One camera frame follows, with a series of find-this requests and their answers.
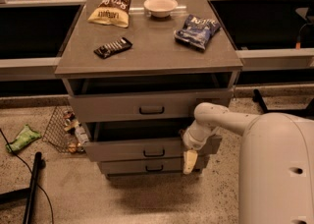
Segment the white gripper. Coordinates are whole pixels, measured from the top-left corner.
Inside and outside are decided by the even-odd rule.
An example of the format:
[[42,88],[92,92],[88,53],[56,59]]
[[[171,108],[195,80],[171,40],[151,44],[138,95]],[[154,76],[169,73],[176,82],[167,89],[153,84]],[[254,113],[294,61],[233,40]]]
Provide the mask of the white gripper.
[[198,153],[207,140],[218,131],[217,127],[208,124],[201,124],[196,120],[185,130],[180,129],[179,135],[183,139],[183,144],[188,149],[183,153],[183,172],[190,174],[196,164]]

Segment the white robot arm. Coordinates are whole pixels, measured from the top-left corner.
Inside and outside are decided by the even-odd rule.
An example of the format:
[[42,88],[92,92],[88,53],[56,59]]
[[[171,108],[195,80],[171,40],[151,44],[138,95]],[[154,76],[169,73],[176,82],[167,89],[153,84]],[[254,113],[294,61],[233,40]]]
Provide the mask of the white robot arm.
[[232,112],[203,102],[183,132],[183,171],[218,129],[241,136],[238,224],[314,224],[314,121],[281,112]]

